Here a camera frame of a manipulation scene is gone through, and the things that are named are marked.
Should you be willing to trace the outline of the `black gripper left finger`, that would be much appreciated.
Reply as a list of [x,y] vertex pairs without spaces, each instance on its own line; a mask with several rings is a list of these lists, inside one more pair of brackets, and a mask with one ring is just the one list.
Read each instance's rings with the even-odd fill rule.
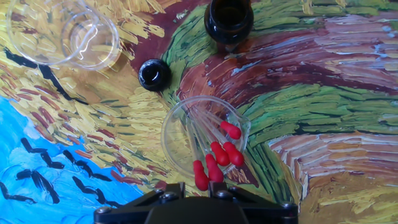
[[93,215],[94,223],[145,223],[154,208],[184,198],[185,182],[167,184],[165,189],[152,190],[119,208],[100,207],[96,209]]

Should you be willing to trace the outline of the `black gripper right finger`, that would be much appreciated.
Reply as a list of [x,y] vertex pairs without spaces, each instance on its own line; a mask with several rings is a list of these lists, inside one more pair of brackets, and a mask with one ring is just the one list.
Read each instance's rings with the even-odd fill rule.
[[299,209],[293,202],[274,203],[238,186],[211,181],[209,197],[231,202],[241,210],[248,223],[298,224]]

